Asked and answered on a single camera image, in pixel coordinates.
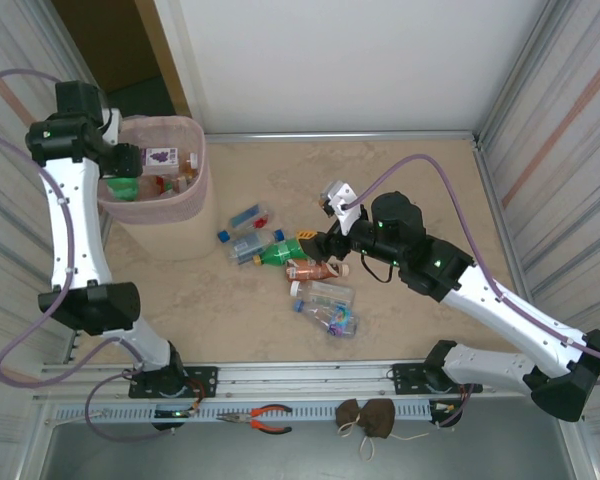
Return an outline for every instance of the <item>pliers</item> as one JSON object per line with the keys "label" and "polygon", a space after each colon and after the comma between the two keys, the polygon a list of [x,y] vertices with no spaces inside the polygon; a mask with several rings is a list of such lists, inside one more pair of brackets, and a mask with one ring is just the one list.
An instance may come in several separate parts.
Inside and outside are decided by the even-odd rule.
{"label": "pliers", "polygon": [[255,417],[259,417],[263,413],[275,411],[291,413],[293,410],[286,405],[271,404],[265,405],[261,408],[254,408],[250,413],[221,413],[216,418],[225,422],[249,423],[251,424],[251,428],[258,429],[261,432],[268,433],[270,435],[282,435],[289,433],[291,431],[291,427],[270,427],[264,423],[260,423],[255,419]]}

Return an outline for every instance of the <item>plastic bin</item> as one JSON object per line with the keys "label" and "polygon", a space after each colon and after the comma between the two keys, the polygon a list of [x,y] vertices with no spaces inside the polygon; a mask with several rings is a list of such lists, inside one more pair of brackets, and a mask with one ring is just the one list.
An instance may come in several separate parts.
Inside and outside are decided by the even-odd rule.
{"label": "plastic bin", "polygon": [[115,200],[101,181],[100,205],[155,258],[182,260],[210,254],[218,244],[218,207],[200,125],[188,117],[134,118],[122,123],[119,141],[140,148],[195,152],[198,175],[179,195],[138,202]]}

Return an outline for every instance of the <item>beige marble floor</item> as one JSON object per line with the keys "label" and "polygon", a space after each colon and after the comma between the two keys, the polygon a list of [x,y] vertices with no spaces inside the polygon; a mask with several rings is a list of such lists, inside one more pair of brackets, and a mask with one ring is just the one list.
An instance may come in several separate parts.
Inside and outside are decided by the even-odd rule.
{"label": "beige marble floor", "polygon": [[[326,230],[331,220],[316,200],[329,181],[347,181],[361,193],[394,162],[418,152],[432,155],[442,164],[486,261],[494,275],[510,286],[466,141],[211,145],[220,220],[224,223],[240,208],[266,200],[277,206],[274,227],[290,232]],[[431,234],[469,251],[451,201],[432,167],[420,161],[403,167],[378,194],[394,190],[420,206]],[[354,310],[361,325],[356,338],[344,340],[330,337],[291,311],[289,284],[280,268],[231,266],[220,246],[200,260],[156,261],[116,224],[106,251],[114,278],[138,285],[145,318],[176,345],[187,362],[420,358],[439,339],[513,350],[476,320],[411,292],[398,278],[389,285],[376,282],[362,269],[357,255],[347,259],[350,277],[339,281],[356,289]],[[380,275],[386,273],[386,266],[369,263]],[[77,356],[96,342],[83,338]],[[126,361],[126,356],[110,348],[95,361]]]}

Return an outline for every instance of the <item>orange bottle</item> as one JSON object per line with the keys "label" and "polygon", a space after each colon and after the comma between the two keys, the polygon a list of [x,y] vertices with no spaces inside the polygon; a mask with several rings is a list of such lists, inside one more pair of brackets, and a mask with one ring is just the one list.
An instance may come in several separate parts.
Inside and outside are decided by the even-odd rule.
{"label": "orange bottle", "polygon": [[318,263],[311,259],[290,259],[285,264],[285,274],[290,282],[346,277],[349,275],[349,265],[346,263]]}

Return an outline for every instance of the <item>corrugated wall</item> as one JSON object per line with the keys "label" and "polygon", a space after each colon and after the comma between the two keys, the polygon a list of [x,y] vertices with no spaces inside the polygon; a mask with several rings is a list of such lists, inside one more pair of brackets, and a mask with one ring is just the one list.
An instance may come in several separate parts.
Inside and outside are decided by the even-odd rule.
{"label": "corrugated wall", "polygon": [[[485,153],[533,301],[600,328],[600,0],[571,1]],[[587,408],[599,443],[600,387]]]}
{"label": "corrugated wall", "polygon": [[[43,1],[0,2],[0,70],[27,67],[61,79],[88,73],[70,52]],[[22,148],[29,124],[55,108],[53,85],[33,77],[0,82],[0,135]],[[38,315],[37,294],[49,289],[51,245],[42,184],[31,169],[0,150],[0,348]],[[34,376],[43,362],[62,361],[69,329],[49,323],[6,362],[12,375]],[[0,479],[13,478],[31,391],[0,383]]]}

